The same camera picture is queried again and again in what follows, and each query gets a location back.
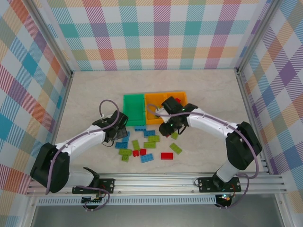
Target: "plaid wallpaper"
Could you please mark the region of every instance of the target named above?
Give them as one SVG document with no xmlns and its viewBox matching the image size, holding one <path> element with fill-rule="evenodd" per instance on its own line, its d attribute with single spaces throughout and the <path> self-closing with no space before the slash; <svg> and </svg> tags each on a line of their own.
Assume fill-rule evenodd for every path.
<svg viewBox="0 0 303 227">
<path fill-rule="evenodd" d="M 17 226 L 31 167 L 50 141 L 67 75 L 21 0 L 0 0 L 0 227 Z"/>
<path fill-rule="evenodd" d="M 75 70 L 234 68 L 265 1 L 35 0 Z"/>
<path fill-rule="evenodd" d="M 252 41 L 253 38 L 255 37 L 255 34 L 256 34 L 257 30 L 259 29 L 259 26 L 260 26 L 260 24 L 261 24 L 261 21 L 262 21 L 262 19 L 264 18 L 264 16 L 266 15 L 267 10 L 268 10 L 268 8 L 269 8 L 271 2 L 272 2 L 272 0 L 267 0 L 267 1 L 266 1 L 266 3 L 265 3 L 265 5 L 264 5 L 264 7 L 263 7 L 263 9 L 262 9 L 262 11 L 261 11 L 261 13 L 260 13 L 258 19 L 257 19 L 257 21 L 256 21 L 256 23 L 255 23 L 255 25 L 254 25 L 254 28 L 252 29 L 252 31 L 251 31 L 251 33 L 250 33 L 250 36 L 249 36 L 249 38 L 247 39 L 247 41 L 246 41 L 246 43 L 245 43 L 245 46 L 244 46 L 244 48 L 243 48 L 243 50 L 242 50 L 242 52 L 241 52 L 241 54 L 240 54 L 240 57 L 239 57 L 239 59 L 238 59 L 238 61 L 237 61 L 237 63 L 236 63 L 236 66 L 235 66 L 236 68 L 239 67 L 239 65 L 240 65 L 240 63 L 241 63 L 241 61 L 242 61 L 242 59 L 243 59 L 243 56 L 244 56 L 244 54 L 245 54 L 246 51 L 247 51 L 247 48 L 249 47 L 251 41 Z"/>
<path fill-rule="evenodd" d="M 303 0 L 284 0 L 242 72 L 275 174 L 303 225 Z"/>
</svg>

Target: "cable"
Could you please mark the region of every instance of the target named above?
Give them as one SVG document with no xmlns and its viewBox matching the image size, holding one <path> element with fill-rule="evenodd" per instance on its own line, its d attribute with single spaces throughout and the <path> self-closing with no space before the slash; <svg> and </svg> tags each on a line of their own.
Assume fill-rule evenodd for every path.
<svg viewBox="0 0 303 227">
<path fill-rule="evenodd" d="M 112 141 L 112 144 L 111 144 L 110 146 L 105 145 L 104 143 L 101 143 L 101 144 L 102 144 L 102 145 L 104 145 L 104 146 L 106 146 L 106 147 L 108 147 L 108 148 L 110 148 L 110 147 L 112 147 L 112 146 L 113 146 L 114 142 Z"/>
<path fill-rule="evenodd" d="M 119 112 L 119 107 L 118 107 L 118 105 L 117 105 L 114 101 L 112 101 L 112 100 L 104 99 L 104 100 L 100 103 L 100 105 L 99 105 L 99 112 L 100 112 L 100 113 L 101 113 L 101 106 L 102 106 L 102 104 L 103 104 L 104 102 L 110 102 L 110 103 L 114 104 L 114 106 L 115 106 L 116 109 L 117 109 L 117 117 L 116 117 L 116 119 L 114 120 L 113 123 L 111 123 L 111 124 L 108 125 L 108 126 L 105 126 L 105 127 L 101 128 L 101 129 L 92 130 L 92 131 L 89 131 L 89 132 L 84 132 L 84 133 L 82 133 L 82 134 L 80 134 L 80 135 L 78 135 L 78 136 L 72 138 L 70 141 L 68 141 L 66 144 L 64 144 L 61 148 L 59 148 L 59 150 L 58 150 L 58 151 L 56 152 L 56 154 L 54 155 L 54 157 L 53 157 L 53 159 L 52 159 L 52 161 L 51 161 L 51 166 L 50 166 L 50 168 L 49 168 L 48 179 L 47 179 L 47 187 L 46 187 L 46 192 L 45 192 L 46 195 L 49 193 L 49 190 L 50 190 L 50 187 L 51 187 L 52 174 L 53 174 L 53 166 L 54 166 L 54 164 L 55 164 L 55 161 L 56 161 L 58 155 L 61 153 L 61 151 L 66 147 L 66 145 L 70 145 L 70 144 L 73 143 L 75 140 L 77 140 L 77 139 L 81 138 L 82 136 L 85 136 L 85 135 L 87 135 L 87 134 L 89 134 L 89 133 L 94 133 L 94 132 L 103 131 L 103 130 L 105 130 L 105 129 L 108 129 L 108 128 L 112 127 L 113 125 L 115 125 L 115 124 L 117 123 L 117 121 L 118 121 L 118 119 L 119 119 L 119 116 L 120 116 L 120 112 Z"/>
<path fill-rule="evenodd" d="M 217 119 L 217 118 L 215 118 L 213 116 L 210 116 L 210 115 L 208 115 L 206 113 L 204 114 L 204 113 L 195 113 L 195 112 L 182 112 L 182 113 L 175 113 L 175 114 L 168 114 L 167 115 L 167 114 L 156 113 L 156 112 L 152 111 L 149 108 L 149 106 L 151 106 L 151 105 L 147 104 L 147 106 L 146 106 L 147 111 L 150 112 L 150 113 L 152 113 L 152 114 L 154 114 L 154 115 L 156 115 L 156 116 L 160 116 L 160 117 L 161 116 L 162 117 L 176 117 L 176 116 L 181 116 L 181 115 L 198 115 L 198 116 L 209 118 L 209 119 L 211 119 L 211 120 L 213 120 L 215 122 L 218 122 L 218 123 L 224 125 L 225 127 L 228 127 L 230 129 L 232 129 L 233 131 L 235 131 L 245 141 L 245 143 L 247 144 L 247 146 L 249 147 L 249 149 L 251 151 L 252 156 L 254 157 L 254 161 L 255 161 L 255 164 L 256 164 L 256 172 L 255 172 L 255 174 L 253 176 L 248 176 L 247 174 L 236 174 L 236 176 L 238 176 L 238 177 L 245 177 L 245 178 L 247 178 L 247 187 L 246 187 L 243 195 L 233 205 L 229 206 L 229 208 L 234 207 L 235 205 L 237 205 L 244 198 L 244 196 L 246 195 L 246 193 L 248 191 L 249 184 L 250 184 L 250 179 L 256 178 L 258 176 L 258 174 L 259 174 L 259 164 L 258 164 L 257 156 L 256 156 L 255 151 L 252 148 L 251 144 L 247 140 L 247 138 L 239 130 L 237 130 L 236 128 L 232 127 L 228 123 L 226 123 L 226 122 L 224 122 L 224 121 L 222 121 L 220 119 Z"/>
<path fill-rule="evenodd" d="M 180 132 L 180 129 L 178 129 L 178 135 L 181 135 L 186 128 L 187 128 L 187 126 L 184 126 L 181 132 Z"/>
<path fill-rule="evenodd" d="M 83 188 L 83 189 L 98 190 L 98 191 L 104 192 L 104 193 L 106 193 L 106 194 L 108 195 L 108 198 L 107 198 L 106 202 L 105 202 L 104 204 L 102 204 L 102 205 L 97 206 L 95 209 L 88 209 L 88 208 L 86 207 L 86 204 L 87 204 L 88 202 L 85 202 L 85 203 L 84 203 L 84 208 L 86 209 L 86 211 L 92 211 L 92 212 L 94 212 L 94 211 L 96 211 L 96 210 L 99 210 L 99 209 L 105 207 L 105 205 L 109 202 L 109 198 L 110 198 L 109 192 L 106 191 L 106 190 L 104 190 L 104 189 L 101 189 L 101 188 L 84 187 L 84 186 L 77 186 L 77 187 L 78 187 L 78 188 Z"/>
<path fill-rule="evenodd" d="M 195 179 L 195 181 L 194 181 L 194 185 L 196 186 L 196 187 L 199 187 L 197 184 L 196 184 L 196 181 L 198 180 L 198 178 L 197 179 Z"/>
</svg>

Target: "gray floor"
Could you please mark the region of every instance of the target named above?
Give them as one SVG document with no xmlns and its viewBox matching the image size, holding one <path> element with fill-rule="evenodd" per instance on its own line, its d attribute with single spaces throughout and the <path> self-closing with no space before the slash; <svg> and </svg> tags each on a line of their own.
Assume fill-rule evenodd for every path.
<svg viewBox="0 0 303 227">
<path fill-rule="evenodd" d="M 274 195 L 247 195 L 230 210 L 214 205 L 38 207 L 32 227 L 282 227 Z"/>
</svg>

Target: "aluminum frame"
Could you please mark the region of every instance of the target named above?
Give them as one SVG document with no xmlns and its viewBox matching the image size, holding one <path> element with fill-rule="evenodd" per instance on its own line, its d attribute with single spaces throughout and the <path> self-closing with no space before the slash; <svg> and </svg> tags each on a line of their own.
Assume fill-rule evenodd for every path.
<svg viewBox="0 0 303 227">
<path fill-rule="evenodd" d="M 43 35 L 46 38 L 46 41 L 51 45 L 53 51 L 55 51 L 56 57 L 59 59 L 60 64 L 64 67 L 66 73 L 70 75 L 70 80 L 68 82 L 67 91 L 65 97 L 63 99 L 62 108 L 59 114 L 58 122 L 55 127 L 54 135 L 52 142 L 56 140 L 56 136 L 60 127 L 60 123 L 62 120 L 64 108 L 68 99 L 69 90 L 71 88 L 72 83 L 72 71 L 68 66 L 62 52 L 60 51 L 57 43 L 53 39 L 47 25 L 41 18 L 39 11 L 37 10 L 34 4 L 31 4 L 31 0 L 23 0 L 24 4 L 31 12 L 33 17 L 35 18 L 36 23 L 39 25 L 39 29 L 43 31 Z M 245 65 L 248 63 L 253 51 L 255 50 L 258 42 L 262 38 L 266 28 L 268 27 L 271 19 L 273 18 L 276 10 L 282 3 L 282 0 L 273 1 L 267 15 L 261 22 L 260 28 L 254 37 L 253 42 L 250 44 L 246 54 L 243 57 L 243 60 L 240 64 L 240 71 L 243 70 Z M 245 104 L 245 108 L 247 114 L 249 116 L 250 123 L 252 124 L 253 129 L 255 132 L 258 133 L 256 130 L 256 123 L 252 116 L 252 111 L 250 109 L 247 94 L 244 90 L 243 83 L 241 81 L 240 76 L 236 72 L 237 81 L 239 83 L 239 88 L 241 91 L 241 95 L 243 97 L 243 102 Z M 283 179 L 280 175 L 270 175 L 269 171 L 272 172 L 270 166 L 266 164 L 266 155 L 262 151 L 261 152 L 261 162 L 264 168 L 264 172 L 261 172 L 257 178 L 251 180 L 251 184 L 249 187 L 248 194 L 275 194 L 277 198 L 277 202 L 280 208 L 280 212 L 283 218 L 283 221 L 286 226 L 293 226 L 291 217 L 289 215 L 289 211 L 287 210 L 286 202 L 285 202 L 285 195 L 284 193 L 287 192 L 286 186 L 283 183 Z M 201 195 L 201 194 L 208 194 L 208 195 L 216 195 L 220 193 L 199 193 L 197 187 L 193 185 L 194 180 L 198 177 L 211 177 L 213 173 L 178 173 L 178 174 L 102 174 L 100 177 L 102 178 L 115 178 L 115 190 L 114 196 L 154 196 L 154 195 Z M 247 185 L 246 179 L 240 179 L 242 185 L 242 192 L 245 190 Z M 30 197 L 28 202 L 28 208 L 26 210 L 26 215 L 22 221 L 22 227 L 30 226 L 34 217 L 36 206 L 38 205 L 39 197 L 45 196 L 45 188 L 36 181 L 33 181 L 28 189 L 27 195 Z M 60 192 L 56 194 L 51 194 L 49 196 L 79 196 L 71 194 L 71 188 L 63 188 Z"/>
<path fill-rule="evenodd" d="M 258 128 L 257 128 L 256 119 L 253 116 L 253 110 L 252 110 L 252 108 L 249 104 L 248 94 L 245 90 L 245 85 L 243 83 L 243 80 L 242 80 L 242 78 L 240 76 L 240 73 L 237 69 L 235 69 L 234 72 L 235 72 L 235 75 L 236 75 L 236 79 L 237 79 L 237 82 L 238 82 L 238 85 L 239 85 L 240 93 L 242 95 L 243 103 L 244 103 L 244 106 L 245 106 L 250 124 L 251 124 L 253 130 L 255 131 L 256 136 L 258 137 L 258 140 L 260 141 L 262 147 L 265 147 L 265 144 L 264 144 L 263 140 L 261 139 L 261 135 L 260 135 L 260 133 L 258 131 Z M 272 166 L 267 165 L 267 160 L 269 160 L 269 159 L 268 159 L 268 156 L 266 155 L 266 153 L 262 150 L 260 155 L 261 155 L 261 157 L 264 158 L 263 160 L 266 163 L 265 165 L 267 167 L 268 172 L 273 173 Z M 286 202 L 286 195 L 281 194 L 281 193 L 275 193 L 275 197 L 276 197 L 276 202 L 277 202 L 277 205 L 278 205 L 278 208 L 279 208 L 279 211 L 280 211 L 280 214 L 281 214 L 284 225 L 287 226 L 287 227 L 295 227 L 294 222 L 291 218 L 290 209 L 289 209 L 289 207 L 287 205 L 287 202 Z"/>
</svg>

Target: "green lego baseplate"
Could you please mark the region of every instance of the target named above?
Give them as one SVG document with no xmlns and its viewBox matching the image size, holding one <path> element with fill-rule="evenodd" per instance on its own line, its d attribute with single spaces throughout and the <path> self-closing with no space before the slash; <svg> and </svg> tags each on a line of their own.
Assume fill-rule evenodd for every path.
<svg viewBox="0 0 303 227">
<path fill-rule="evenodd" d="M 177 144 L 175 143 L 172 143 L 170 146 L 169 146 L 173 151 L 176 152 L 176 154 L 180 154 L 182 152 L 182 149 L 180 147 L 177 146 Z"/>
<path fill-rule="evenodd" d="M 126 126 L 145 125 L 144 94 L 124 95 L 123 113 L 128 117 Z"/>
<path fill-rule="evenodd" d="M 129 156 L 128 155 L 122 155 L 122 161 L 128 162 Z"/>
<path fill-rule="evenodd" d="M 144 148 L 156 148 L 156 142 L 144 142 Z"/>
<path fill-rule="evenodd" d="M 178 138 L 178 133 L 174 132 L 170 137 L 172 137 L 174 140 Z"/>
<path fill-rule="evenodd" d="M 134 150 L 140 150 L 140 145 L 138 140 L 133 140 L 132 143 Z"/>
<path fill-rule="evenodd" d="M 147 141 L 149 141 L 149 142 L 160 142 L 160 136 L 149 136 L 149 137 L 147 137 Z"/>
<path fill-rule="evenodd" d="M 130 149 L 120 149 L 119 150 L 119 155 L 130 156 L 130 155 L 132 155 L 132 150 L 130 150 Z"/>
</svg>

